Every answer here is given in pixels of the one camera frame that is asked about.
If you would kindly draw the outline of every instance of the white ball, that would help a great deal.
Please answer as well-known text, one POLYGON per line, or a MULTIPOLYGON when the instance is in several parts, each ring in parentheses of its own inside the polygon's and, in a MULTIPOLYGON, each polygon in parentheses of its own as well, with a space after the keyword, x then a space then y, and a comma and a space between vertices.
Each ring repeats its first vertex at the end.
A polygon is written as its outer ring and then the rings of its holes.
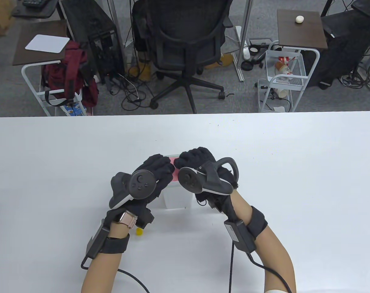
POLYGON ((296 17, 296 23, 297 24, 301 24, 302 22, 304 21, 304 17, 299 15, 298 17, 296 17))

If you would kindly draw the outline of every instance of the pink object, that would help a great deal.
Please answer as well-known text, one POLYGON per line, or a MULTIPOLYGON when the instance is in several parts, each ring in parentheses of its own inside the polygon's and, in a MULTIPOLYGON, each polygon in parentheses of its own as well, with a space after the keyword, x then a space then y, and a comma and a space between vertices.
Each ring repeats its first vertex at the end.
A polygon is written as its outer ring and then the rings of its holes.
MULTIPOLYGON (((170 157, 170 158, 169 158, 169 159, 170 159, 170 162, 171 162, 172 164, 174 164, 174 160, 175 160, 176 158, 178 158, 178 157, 170 157)), ((175 168, 174 173, 173 173, 173 180, 171 180, 171 182, 173 182, 173 181, 178 181, 178 172, 179 172, 179 169, 175 168)))

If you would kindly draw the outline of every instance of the white sleeve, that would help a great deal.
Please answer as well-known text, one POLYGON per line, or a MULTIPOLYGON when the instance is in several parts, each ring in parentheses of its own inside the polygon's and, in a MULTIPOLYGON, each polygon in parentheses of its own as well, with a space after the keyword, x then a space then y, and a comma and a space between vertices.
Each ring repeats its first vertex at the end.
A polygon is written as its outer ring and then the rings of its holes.
POLYGON ((265 293, 286 293, 286 292, 285 291, 281 291, 281 290, 273 289, 273 290, 266 291, 265 293))

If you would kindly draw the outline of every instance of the chair backrest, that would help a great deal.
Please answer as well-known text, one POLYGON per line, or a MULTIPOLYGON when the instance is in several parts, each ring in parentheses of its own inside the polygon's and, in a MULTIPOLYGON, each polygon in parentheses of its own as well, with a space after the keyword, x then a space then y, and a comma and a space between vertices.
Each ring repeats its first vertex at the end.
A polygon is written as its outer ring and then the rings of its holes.
POLYGON ((220 59, 232 0, 147 0, 150 48, 160 69, 196 72, 220 59))

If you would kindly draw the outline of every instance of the black office chair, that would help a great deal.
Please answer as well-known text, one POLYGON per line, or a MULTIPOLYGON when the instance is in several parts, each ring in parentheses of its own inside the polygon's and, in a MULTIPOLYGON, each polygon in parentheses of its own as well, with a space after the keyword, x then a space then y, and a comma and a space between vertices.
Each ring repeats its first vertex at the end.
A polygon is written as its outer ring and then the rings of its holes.
POLYGON ((197 113, 190 85, 220 90, 224 87, 192 76, 204 66, 220 60, 220 47, 225 42, 225 28, 233 27, 228 18, 232 0, 147 0, 147 19, 136 20, 154 65, 161 70, 182 71, 182 74, 157 71, 159 80, 165 76, 176 81, 150 102, 157 101, 183 86, 193 113, 197 113))

